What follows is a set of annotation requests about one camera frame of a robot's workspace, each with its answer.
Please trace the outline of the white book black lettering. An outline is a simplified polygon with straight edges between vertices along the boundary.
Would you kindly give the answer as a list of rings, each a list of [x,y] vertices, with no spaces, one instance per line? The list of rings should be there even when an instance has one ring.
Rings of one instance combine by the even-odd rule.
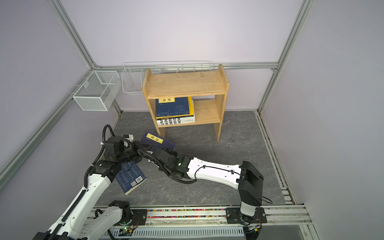
[[[194,113],[194,116],[182,115],[182,116],[172,116],[172,117],[165,117],[165,118],[156,117],[156,120],[159,126],[182,125],[182,124],[194,123],[196,121],[196,116]]]

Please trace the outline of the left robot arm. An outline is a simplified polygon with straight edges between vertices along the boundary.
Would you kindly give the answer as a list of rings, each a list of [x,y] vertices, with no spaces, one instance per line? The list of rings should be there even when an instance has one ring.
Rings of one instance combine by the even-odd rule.
[[[106,130],[111,128],[110,125],[104,126],[101,151],[87,169],[84,185],[77,196],[46,232],[34,236],[35,240],[98,240],[115,224],[132,223],[130,203],[113,201],[90,224],[84,225],[102,193],[121,171],[122,164],[133,162],[139,156],[139,142],[133,135],[117,136],[111,132],[107,139]]]

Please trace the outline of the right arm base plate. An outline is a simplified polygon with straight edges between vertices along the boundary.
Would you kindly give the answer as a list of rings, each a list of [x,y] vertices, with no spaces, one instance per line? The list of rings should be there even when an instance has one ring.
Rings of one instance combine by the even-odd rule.
[[[256,207],[255,213],[251,217],[242,214],[240,207],[226,208],[225,211],[225,217],[228,224],[247,225],[267,223],[265,210],[261,207]]]

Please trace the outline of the yellow book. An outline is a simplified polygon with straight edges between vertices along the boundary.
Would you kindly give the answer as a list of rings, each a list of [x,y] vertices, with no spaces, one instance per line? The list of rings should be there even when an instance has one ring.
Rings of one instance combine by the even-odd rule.
[[[189,102],[189,114],[188,116],[194,116],[195,110],[194,110],[194,100],[192,97],[188,97]]]

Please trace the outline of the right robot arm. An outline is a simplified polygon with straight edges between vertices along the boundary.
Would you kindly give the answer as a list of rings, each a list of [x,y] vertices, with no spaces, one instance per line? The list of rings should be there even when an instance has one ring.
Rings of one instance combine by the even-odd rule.
[[[243,161],[240,165],[222,165],[197,157],[178,155],[165,149],[157,149],[151,154],[144,152],[143,157],[178,183],[194,184],[199,180],[206,180],[238,190],[241,199],[240,213],[234,221],[245,226],[255,219],[262,223],[261,217],[257,215],[257,208],[263,202],[264,176],[252,163]]]

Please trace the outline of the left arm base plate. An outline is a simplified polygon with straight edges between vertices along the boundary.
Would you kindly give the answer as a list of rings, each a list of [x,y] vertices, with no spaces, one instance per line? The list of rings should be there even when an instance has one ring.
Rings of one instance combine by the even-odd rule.
[[[121,226],[144,226],[147,220],[147,209],[124,210],[122,219],[119,221]]]

